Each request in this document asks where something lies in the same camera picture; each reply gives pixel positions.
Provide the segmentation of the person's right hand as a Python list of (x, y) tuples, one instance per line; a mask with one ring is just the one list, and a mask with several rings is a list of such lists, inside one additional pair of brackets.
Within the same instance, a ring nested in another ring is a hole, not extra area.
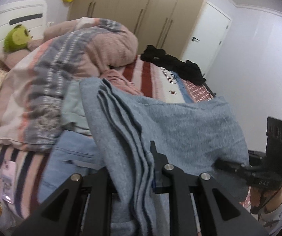
[(265, 205), (267, 213), (271, 213), (279, 208), (282, 204), (282, 187), (277, 191), (266, 191), (262, 193), (262, 189), (251, 187), (250, 188), (250, 203), (253, 207), (260, 205), (261, 197), (267, 199), (268, 203)]

